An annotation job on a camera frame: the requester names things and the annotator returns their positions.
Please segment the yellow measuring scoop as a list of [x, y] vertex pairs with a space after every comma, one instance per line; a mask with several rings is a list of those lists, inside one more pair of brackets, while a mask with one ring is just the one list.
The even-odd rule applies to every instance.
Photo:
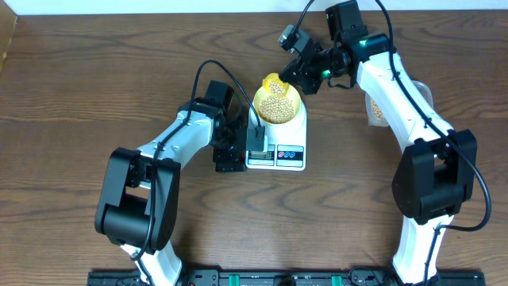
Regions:
[[284, 98], [289, 90], [289, 83], [283, 82], [278, 73], [270, 73], [263, 79], [263, 88], [271, 96]]

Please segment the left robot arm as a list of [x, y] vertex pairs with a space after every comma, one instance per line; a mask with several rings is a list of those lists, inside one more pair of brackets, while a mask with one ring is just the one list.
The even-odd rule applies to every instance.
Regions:
[[225, 105], [199, 99], [178, 110], [158, 137], [137, 149], [119, 147], [108, 160], [94, 227], [120, 246], [148, 285], [175, 285], [183, 262], [170, 242], [181, 171], [201, 149], [214, 149], [219, 172], [243, 172], [247, 121], [228, 118]]

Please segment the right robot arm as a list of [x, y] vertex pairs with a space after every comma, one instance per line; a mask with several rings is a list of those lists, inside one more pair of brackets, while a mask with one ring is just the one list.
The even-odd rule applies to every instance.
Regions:
[[403, 216], [391, 266], [401, 285], [471, 284], [471, 274], [441, 274], [437, 256], [446, 230], [472, 195], [477, 141], [456, 131], [425, 100], [402, 65], [392, 31], [370, 33], [356, 2], [326, 12], [331, 48], [323, 48], [300, 25], [289, 25], [280, 46], [295, 54], [280, 79], [317, 93], [323, 83], [347, 75], [383, 113], [402, 151], [391, 183]]

